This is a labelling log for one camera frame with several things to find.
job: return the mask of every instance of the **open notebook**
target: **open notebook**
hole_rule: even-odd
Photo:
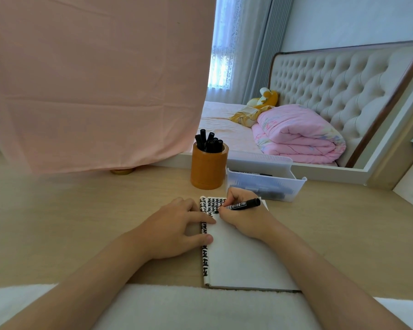
[[[217,221],[216,224],[202,223],[202,233],[214,237],[212,244],[202,247],[204,285],[228,289],[299,291],[286,267],[267,245],[243,235],[214,214],[225,199],[200,197],[200,210]]]

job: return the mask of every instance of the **tufted headboard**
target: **tufted headboard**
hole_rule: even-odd
[[[280,105],[316,111],[344,137],[352,168],[413,77],[413,42],[277,53],[269,88]]]

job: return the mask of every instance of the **left hand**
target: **left hand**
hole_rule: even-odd
[[[180,255],[202,245],[211,244],[209,234],[185,235],[188,223],[216,223],[208,214],[201,212],[192,199],[178,197],[162,206],[131,233],[141,241],[150,259]]]

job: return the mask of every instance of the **sheer curtain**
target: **sheer curtain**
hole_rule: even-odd
[[[271,0],[217,0],[206,101],[245,104],[243,96]]]

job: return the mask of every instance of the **wooden cup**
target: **wooden cup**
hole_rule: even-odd
[[[223,184],[229,148],[223,144],[221,153],[205,153],[193,144],[191,161],[191,184],[198,189],[212,190]]]

